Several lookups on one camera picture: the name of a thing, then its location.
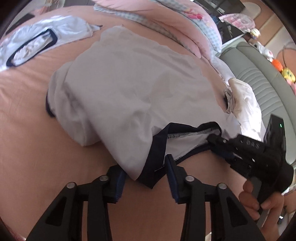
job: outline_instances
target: finger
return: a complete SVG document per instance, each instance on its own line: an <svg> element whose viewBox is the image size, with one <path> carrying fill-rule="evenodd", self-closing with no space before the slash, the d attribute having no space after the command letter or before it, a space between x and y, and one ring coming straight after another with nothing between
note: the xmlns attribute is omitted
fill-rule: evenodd
<svg viewBox="0 0 296 241"><path fill-rule="evenodd" d="M252 193L254 187L250 180L246 180L242 188L245 192Z"/></svg>
<svg viewBox="0 0 296 241"><path fill-rule="evenodd" d="M260 208L259 202L251 193L241 192L239 194L239 200L244 206L252 208L256 211Z"/></svg>
<svg viewBox="0 0 296 241"><path fill-rule="evenodd" d="M279 216L282 212L284 206L284 197L279 193L273 193L264 203L261 204L261 207L265 210L270 209L269 215L261 229L262 234L267 239L269 231L274 228L279 220Z"/></svg>
<svg viewBox="0 0 296 241"><path fill-rule="evenodd" d="M249 215L251 216L251 218L253 220L258 220L260 218L260 214L257 211L255 211L254 209L246 207L246 206L244 208L246 209L246 211L249 213Z"/></svg>

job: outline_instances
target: pink fan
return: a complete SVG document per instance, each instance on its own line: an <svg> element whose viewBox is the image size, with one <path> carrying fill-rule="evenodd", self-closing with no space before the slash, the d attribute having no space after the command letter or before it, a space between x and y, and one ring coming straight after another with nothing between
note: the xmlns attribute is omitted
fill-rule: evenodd
<svg viewBox="0 0 296 241"><path fill-rule="evenodd" d="M220 16L221 22L227 22L237 27L241 31L250 32L251 29L255 28L255 22L249 16L241 13L231 13Z"/></svg>

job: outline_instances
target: stitched upholstery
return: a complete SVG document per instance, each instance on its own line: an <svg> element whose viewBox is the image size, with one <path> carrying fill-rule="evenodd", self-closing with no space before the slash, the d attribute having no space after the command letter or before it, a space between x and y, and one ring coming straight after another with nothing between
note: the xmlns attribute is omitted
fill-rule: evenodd
<svg viewBox="0 0 296 241"><path fill-rule="evenodd" d="M281 74L256 49L241 42L220 56L237 79L248 83L256 96L262 120L268 125L270 114L284 120L287 140L287 162L296 158L296 97Z"/></svg>

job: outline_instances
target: human hand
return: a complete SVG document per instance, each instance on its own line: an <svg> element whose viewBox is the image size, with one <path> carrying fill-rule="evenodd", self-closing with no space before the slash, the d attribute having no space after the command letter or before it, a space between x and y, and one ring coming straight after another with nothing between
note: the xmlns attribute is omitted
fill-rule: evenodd
<svg viewBox="0 0 296 241"><path fill-rule="evenodd" d="M250 180L247 180L243 185L243 192L239 194L239 200L252 217L253 220L260 218L258 210L260 205L257 199L252 195L253 184ZM275 235L275 230L277 230L277 221L284 206L284 196L279 192L274 192L268 199L266 199L261 207L263 210L269 210L269 215L261 228L261 232L267 241L277 240L279 237L278 231Z"/></svg>

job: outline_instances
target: yellow plush toy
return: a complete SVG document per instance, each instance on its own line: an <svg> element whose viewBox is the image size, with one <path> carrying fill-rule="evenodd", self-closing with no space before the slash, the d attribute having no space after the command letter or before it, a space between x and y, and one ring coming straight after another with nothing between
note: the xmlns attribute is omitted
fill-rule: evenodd
<svg viewBox="0 0 296 241"><path fill-rule="evenodd" d="M286 80L289 79L293 83L295 83L295 75L292 73L292 71L289 68L284 68L281 74Z"/></svg>

